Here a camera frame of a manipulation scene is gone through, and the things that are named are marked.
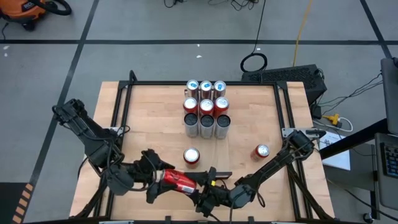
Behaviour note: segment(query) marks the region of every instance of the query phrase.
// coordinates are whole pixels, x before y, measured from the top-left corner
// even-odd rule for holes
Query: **wooden table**
[[[117,86],[117,82],[102,83],[93,118],[102,127],[108,127],[111,123]],[[232,171],[233,175],[226,181],[228,187],[232,188],[238,178],[255,172],[280,150],[282,140],[271,86],[227,87],[231,126],[228,137],[224,140],[186,137],[182,109],[184,88],[183,85],[133,86],[127,117],[127,125],[131,127],[131,131],[125,135],[122,149],[126,155],[125,162],[139,159],[142,150],[151,148],[162,160],[173,164],[176,169],[187,170],[182,154],[185,149],[193,146],[201,153],[201,165],[197,170],[208,170],[213,166],[217,171]],[[296,127],[312,127],[303,84],[288,83],[288,88]],[[285,124],[288,126],[282,91],[280,98]],[[120,108],[118,125],[122,109],[123,106]],[[249,153],[258,144],[268,145],[271,153],[263,162],[255,163],[250,160]],[[314,152],[303,162],[303,166],[309,191],[323,209],[334,217],[319,153]],[[99,181],[100,178],[90,165],[85,164],[77,183],[70,215],[76,215],[86,205],[98,188]],[[266,201],[266,208],[262,208],[255,199],[244,208],[234,210],[234,221],[247,221],[248,216],[254,216],[257,221],[295,220],[286,168],[265,181],[259,191]],[[302,195],[299,189],[297,192],[300,212],[302,217],[305,217]],[[107,198],[108,192],[103,197],[102,215]],[[229,220],[227,207],[216,207],[213,214],[220,220]],[[192,201],[178,192],[160,195],[153,204],[146,203],[146,195],[143,192],[128,192],[123,196],[115,196],[111,218],[164,220],[167,215],[170,215],[172,220],[206,220],[201,213],[195,213]]]

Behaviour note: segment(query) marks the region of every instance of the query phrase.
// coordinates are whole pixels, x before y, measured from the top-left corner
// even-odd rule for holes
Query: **metal clamp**
[[[326,131],[318,128],[282,128],[283,138],[287,138],[294,130],[303,132],[309,139],[322,138]]]

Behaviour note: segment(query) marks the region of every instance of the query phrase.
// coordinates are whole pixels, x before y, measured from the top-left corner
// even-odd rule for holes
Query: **red soda can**
[[[193,97],[186,98],[182,106],[184,107],[185,114],[198,114],[198,103]]]
[[[199,154],[199,150],[194,148],[194,147],[190,147],[189,149],[184,151],[184,161],[185,164],[187,165],[187,167],[189,169],[194,169],[196,167],[198,167],[199,165],[199,159],[200,159],[200,154]]]
[[[214,104],[211,100],[202,100],[200,102],[200,116],[213,115]]]
[[[186,195],[192,194],[197,188],[197,183],[195,181],[189,179],[183,172],[177,170],[164,170],[160,179],[168,184],[177,185],[177,189],[175,190]]]
[[[269,155],[268,146],[260,144],[250,153],[250,158],[254,162],[258,162],[258,161],[263,160],[268,155]]]
[[[215,101],[214,118],[217,119],[219,115],[226,115],[228,113],[229,101],[225,97],[219,97]]]

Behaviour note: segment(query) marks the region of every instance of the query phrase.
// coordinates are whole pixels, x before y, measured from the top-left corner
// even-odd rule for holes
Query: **black cable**
[[[79,167],[79,169],[78,169],[78,171],[77,171],[77,179],[79,179],[81,168],[84,166],[84,164],[87,162],[87,160],[88,160],[88,157],[86,157],[86,158],[83,160],[83,162],[81,162],[80,167]]]
[[[252,10],[254,7],[254,4],[258,3],[258,2],[259,2],[259,0],[244,0],[242,3],[238,3],[236,0],[232,0],[231,5],[232,5],[232,7],[234,7],[234,9],[236,11],[240,11],[246,6],[248,7],[249,10]]]
[[[228,0],[224,0],[224,1],[220,1],[220,2],[218,2],[218,3],[212,3],[213,1],[215,1],[215,0],[209,0],[209,1],[207,2],[207,4],[209,4],[209,5],[211,5],[211,6],[216,6],[216,5],[219,5],[219,4],[223,4],[224,2],[228,2]]]
[[[334,186],[336,186],[336,187],[338,187],[338,188],[340,188],[340,189],[346,191],[346,192],[349,193],[352,197],[354,197],[356,200],[360,201],[362,204],[368,206],[369,208],[372,208],[373,210],[375,210],[375,211],[379,212],[380,214],[384,215],[385,217],[390,218],[390,219],[392,219],[392,220],[398,222],[398,218],[393,217],[393,216],[391,216],[391,215],[389,215],[389,214],[387,214],[387,213],[384,213],[384,212],[378,210],[375,206],[372,206],[372,205],[370,205],[370,204],[364,202],[364,201],[361,200],[359,197],[357,197],[355,194],[353,194],[353,193],[350,192],[349,190],[345,189],[344,187],[342,187],[342,186],[340,186],[340,185],[338,185],[338,184],[335,184],[335,183],[332,182],[331,180],[329,180],[329,179],[326,179],[326,180],[329,181],[329,183],[333,184]]]
[[[215,215],[209,214],[210,217],[213,217],[218,223],[223,224]]]
[[[6,30],[7,26],[9,25],[8,22],[5,23],[5,25],[1,29],[1,34],[2,34],[2,39],[6,40],[6,35],[4,34],[4,31]]]
[[[259,28],[257,30],[257,36],[256,36],[256,43],[254,44],[254,48],[253,51],[251,52],[252,54],[254,53],[254,51],[256,50],[257,47],[257,42],[259,40],[259,34],[260,34],[260,30],[261,30],[261,24],[262,24],[262,16],[264,15],[264,8],[266,6],[266,0],[264,0],[264,4],[262,5],[262,11],[261,11],[261,17],[260,17],[260,24],[259,24]]]
[[[173,4],[172,4],[171,6],[168,6],[168,5],[166,4],[166,0],[163,0],[164,6],[166,6],[167,8],[172,8],[172,7],[175,6],[178,2],[183,3],[184,0],[173,0]]]
[[[234,209],[234,204],[236,202],[236,200],[242,196],[242,194],[244,194],[246,192],[242,191],[241,193],[237,194],[237,196],[234,197],[234,199],[232,200],[232,204],[231,204],[231,208],[229,208],[229,224],[232,224],[232,211]]]
[[[364,93],[365,91],[368,91],[368,90],[370,90],[370,89],[372,89],[372,88],[374,88],[374,87],[376,87],[376,86],[382,84],[382,81],[379,81],[379,82],[377,82],[377,83],[374,83],[374,84],[372,84],[372,85],[369,85],[369,84],[372,83],[374,80],[376,80],[377,78],[379,78],[380,75],[381,75],[381,73],[379,73],[376,77],[374,77],[374,78],[371,79],[369,82],[367,82],[367,84],[365,84],[365,85],[363,85],[363,86],[357,88],[354,92],[352,92],[352,94],[350,94],[350,95],[348,95],[348,96],[339,96],[339,97],[337,97],[337,98],[335,98],[335,99],[333,99],[333,100],[326,101],[326,102],[323,102],[323,103],[320,103],[320,101],[319,101],[319,102],[318,102],[318,105],[320,105],[321,108],[322,108],[322,107],[331,107],[331,109],[326,110],[325,112],[323,112],[322,115],[324,115],[326,112],[329,112],[329,111],[333,110],[333,109],[336,108],[340,103],[344,102],[346,99],[352,98],[352,97],[355,97],[355,96],[359,96],[360,94]],[[331,102],[334,102],[334,101],[339,100],[339,99],[341,99],[341,100],[338,101],[337,103],[334,103],[334,104],[332,104],[332,105],[326,105],[327,103],[331,103]]]
[[[244,69],[243,65],[244,65],[244,63],[245,63],[245,61],[246,61],[247,59],[249,59],[249,58],[251,58],[251,57],[253,57],[253,56],[260,56],[260,57],[262,57],[262,59],[264,60],[264,64],[262,65],[262,67],[261,67],[260,69],[258,69],[258,70],[255,70],[255,71],[265,70],[266,67],[267,67],[267,65],[268,65],[268,59],[267,59],[267,57],[266,57],[264,54],[262,54],[262,53],[254,53],[254,51],[256,51],[257,42],[258,42],[258,40],[259,40],[259,34],[260,34],[260,30],[261,30],[262,17],[263,17],[263,15],[264,15],[264,8],[265,8],[265,7],[266,7],[266,0],[264,0],[264,4],[262,5],[262,11],[261,11],[261,17],[260,17],[260,24],[259,24],[259,28],[258,28],[258,30],[257,30],[257,37],[256,37],[256,42],[255,42],[255,44],[254,44],[253,51],[252,51],[248,56],[244,57],[243,60],[242,60],[242,62],[241,62],[241,70],[242,70],[242,72],[249,72],[249,71],[247,71],[246,69]]]
[[[342,137],[341,137],[341,134],[336,130],[336,129],[334,129],[334,128],[331,128],[331,127],[327,127],[327,129],[326,130],[332,130],[332,131],[334,131],[337,135],[338,135],[338,137],[340,138],[340,140],[342,140]],[[359,153],[356,149],[352,149],[354,152],[356,152],[357,154],[359,154],[359,155],[361,155],[361,156],[373,156],[373,154],[371,154],[371,155],[364,155],[364,154],[362,154],[362,153]]]
[[[372,87],[363,89],[361,92],[358,92],[356,95],[350,95],[349,97],[346,97],[345,99],[343,99],[343,100],[339,101],[338,103],[336,103],[332,108],[330,108],[330,109],[326,110],[325,112],[323,112],[323,113],[322,113],[322,116],[325,115],[325,113],[327,113],[327,112],[329,112],[329,111],[335,109],[338,105],[340,105],[340,104],[341,104],[342,102],[344,102],[346,99],[348,99],[348,98],[350,98],[350,97],[358,96],[358,95],[364,93],[365,91],[368,91],[368,90],[370,90],[370,89],[372,89],[372,88],[374,88],[374,87],[376,87],[376,86],[379,86],[379,85],[381,85],[381,84],[382,84],[382,82],[377,83],[377,84],[374,84]]]

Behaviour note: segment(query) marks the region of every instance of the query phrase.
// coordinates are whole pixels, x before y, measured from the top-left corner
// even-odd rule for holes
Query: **cable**
[[[254,4],[258,3],[258,2],[259,2],[259,0],[257,0],[257,1],[256,0],[244,0],[242,3],[238,3],[236,0],[232,0],[231,5],[232,5],[232,7],[234,7],[234,9],[236,11],[240,11],[246,6],[248,7],[249,10],[252,10],[254,7]]]
[[[262,54],[262,53],[254,53],[254,51],[256,50],[256,47],[257,47],[257,42],[258,42],[258,40],[259,40],[259,34],[260,34],[260,30],[261,30],[262,17],[263,17],[263,15],[264,15],[264,8],[265,8],[265,7],[266,7],[266,0],[264,0],[264,4],[262,5],[262,11],[261,11],[261,17],[260,17],[260,24],[259,24],[259,28],[258,28],[258,30],[257,30],[257,37],[256,37],[256,42],[255,42],[255,44],[254,44],[253,51],[252,51],[248,56],[244,57],[243,60],[241,61],[241,70],[242,70],[242,72],[249,72],[249,71],[247,71],[246,69],[244,69],[243,65],[244,65],[244,63],[245,63],[245,61],[246,61],[247,59],[249,59],[249,58],[251,58],[251,57],[253,57],[253,56],[260,56],[260,57],[262,57],[262,59],[264,60],[264,64],[262,65],[262,67],[261,67],[260,69],[258,69],[258,70],[255,70],[255,71],[265,70],[266,67],[267,67],[267,65],[268,65],[268,59],[267,59],[267,57],[266,57],[264,54]]]
[[[374,80],[376,80],[376,79],[379,78],[380,76],[381,76],[381,73],[379,73],[376,77],[372,78],[369,82],[367,82],[367,84],[365,84],[365,85],[363,85],[363,86],[357,88],[352,94],[350,94],[350,96],[353,95],[353,94],[355,94],[355,93],[357,93],[357,91],[359,91],[359,90],[361,90],[362,88],[366,87],[368,84],[372,83]],[[320,104],[320,105],[324,105],[324,104],[327,104],[327,103],[331,103],[331,102],[333,102],[333,101],[335,101],[335,100],[337,100],[337,99],[346,98],[346,97],[349,97],[349,96],[339,96],[339,97],[337,97],[337,98],[335,98],[335,99],[333,99],[333,100],[326,101],[326,102],[319,103],[319,104]]]
[[[352,197],[354,197],[356,200],[360,201],[362,204],[368,206],[369,208],[372,208],[373,210],[375,210],[375,211],[379,212],[380,214],[384,215],[385,217],[390,218],[390,219],[392,219],[392,220],[398,222],[398,218],[393,217],[393,216],[391,216],[391,215],[389,215],[389,214],[387,214],[387,213],[384,213],[384,212],[378,210],[375,206],[372,206],[372,205],[370,205],[370,204],[364,202],[364,201],[361,200],[359,197],[357,197],[355,194],[353,194],[353,193],[350,192],[349,190],[345,189],[344,187],[342,187],[342,186],[340,186],[340,185],[338,185],[338,184],[335,184],[333,181],[331,181],[331,180],[329,180],[329,179],[326,179],[326,180],[327,180],[329,183],[333,184],[334,186],[340,188],[341,190],[346,191],[346,192],[349,193]]]
[[[1,29],[1,34],[2,34],[2,39],[6,40],[6,35],[4,34],[4,31],[6,30],[7,26],[9,25],[8,22],[5,23],[5,25]]]
[[[305,13],[304,13],[303,21],[301,22],[300,30],[298,30],[298,35],[297,35],[297,39],[296,39],[296,46],[294,48],[293,67],[296,66],[296,57],[297,57],[297,49],[299,47],[299,40],[301,38],[301,32],[303,31],[303,28],[304,28],[304,25],[305,25],[305,21],[307,20],[308,13],[310,12],[311,4],[312,4],[312,0],[310,0],[310,2],[308,3],[307,9],[305,10]]]
[[[209,214],[210,217],[213,217],[218,223],[223,224],[215,215]]]
[[[78,171],[77,171],[77,179],[79,179],[79,175],[80,175],[81,168],[84,166],[84,164],[87,162],[87,160],[88,160],[88,157],[85,157],[85,159],[83,160],[83,162],[81,162],[80,167],[79,167],[79,169],[78,169]]]
[[[376,87],[376,86],[379,86],[379,85],[381,85],[381,84],[382,84],[382,82],[379,82],[379,83],[377,83],[377,84],[374,84],[372,87],[369,87],[369,88],[364,89],[363,91],[357,93],[356,95],[350,95],[350,96],[346,97],[345,99],[340,100],[338,103],[334,104],[334,105],[332,106],[332,108],[330,108],[330,109],[326,110],[325,112],[323,112],[322,116],[325,115],[325,113],[327,113],[327,112],[329,112],[329,111],[335,109],[338,105],[340,105],[340,104],[341,104],[342,102],[344,102],[346,99],[348,99],[348,98],[350,98],[350,97],[358,96],[358,95],[364,93],[365,91],[368,91],[368,90],[370,90],[370,89],[372,89],[372,88],[374,88],[374,87]]]
[[[228,0],[224,0],[224,1],[220,1],[220,2],[218,2],[218,3],[212,3],[213,1],[215,1],[215,0],[209,0],[209,1],[207,2],[207,4],[209,4],[209,5],[211,5],[211,6],[216,6],[216,5],[218,5],[218,4],[223,4],[224,2],[228,2]]]
[[[241,193],[237,194],[237,196],[234,197],[234,199],[232,200],[232,204],[231,204],[231,208],[229,208],[229,224],[232,224],[232,211],[234,209],[234,204],[236,202],[236,200],[242,196],[245,192],[242,191]]]
[[[312,120],[312,122],[314,122],[315,124],[319,124],[319,125],[321,125],[321,126],[326,126],[326,127],[329,127],[329,128],[333,128],[333,129],[340,130],[340,131],[346,131],[346,132],[352,132],[352,131],[354,131],[354,126],[353,126],[353,124],[352,124],[347,118],[339,118],[339,121],[340,121],[340,119],[343,119],[343,120],[347,121],[347,123],[348,123],[349,126],[350,126],[350,129],[349,129],[349,130],[343,129],[343,128],[338,128],[338,127],[333,126],[333,125],[323,124],[323,123],[320,123],[320,122],[315,121],[315,120]]]
[[[167,8],[172,8],[172,7],[175,6],[178,2],[183,3],[184,0],[173,0],[173,4],[172,4],[171,6],[168,6],[168,5],[166,4],[166,0],[163,0],[164,6],[166,6]]]
[[[337,135],[338,135],[338,137],[340,138],[340,140],[342,140],[343,138],[341,137],[341,134],[337,131],[337,130],[335,130],[335,129],[333,129],[333,128],[327,128],[326,130],[332,130],[332,131],[334,131]],[[352,149],[354,152],[356,152],[357,154],[359,154],[359,155],[361,155],[361,156],[373,156],[373,154],[371,154],[371,155],[364,155],[364,154],[362,154],[362,153],[359,153],[356,149]]]

